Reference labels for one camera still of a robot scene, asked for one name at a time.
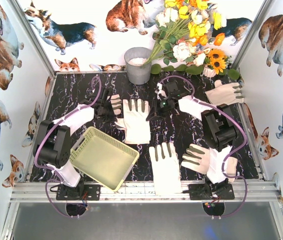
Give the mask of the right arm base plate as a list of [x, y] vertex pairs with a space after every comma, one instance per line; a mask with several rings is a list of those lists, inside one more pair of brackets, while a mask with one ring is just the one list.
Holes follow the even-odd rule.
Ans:
[[202, 184], [189, 184], [183, 194], [189, 194], [191, 200], [234, 200], [235, 194], [229, 179], [212, 183], [207, 177]]

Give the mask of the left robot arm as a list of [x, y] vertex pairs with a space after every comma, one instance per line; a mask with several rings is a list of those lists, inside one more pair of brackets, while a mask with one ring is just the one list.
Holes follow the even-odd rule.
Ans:
[[53, 121], [43, 120], [34, 140], [34, 165], [50, 170], [63, 185], [75, 188], [81, 176], [70, 162], [72, 134], [94, 119], [107, 123], [114, 118], [110, 91], [103, 87], [65, 116]]

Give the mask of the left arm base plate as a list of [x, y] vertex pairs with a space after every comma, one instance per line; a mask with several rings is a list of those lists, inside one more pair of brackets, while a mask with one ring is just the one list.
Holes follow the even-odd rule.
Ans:
[[101, 186], [98, 184], [84, 184], [80, 181], [76, 187], [64, 184], [56, 185], [57, 201], [98, 201], [100, 199]]

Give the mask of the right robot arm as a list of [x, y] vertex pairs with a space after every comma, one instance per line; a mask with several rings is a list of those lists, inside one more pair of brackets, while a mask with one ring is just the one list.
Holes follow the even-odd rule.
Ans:
[[202, 122], [207, 148], [190, 144], [182, 155], [181, 166], [206, 175], [213, 184], [223, 181], [234, 182], [237, 159], [231, 156], [233, 141], [239, 135], [240, 126], [227, 114], [226, 104], [212, 105], [193, 95], [181, 92], [175, 82], [158, 83], [156, 98], [147, 119], [151, 120], [159, 113], [171, 108], [179, 108]]

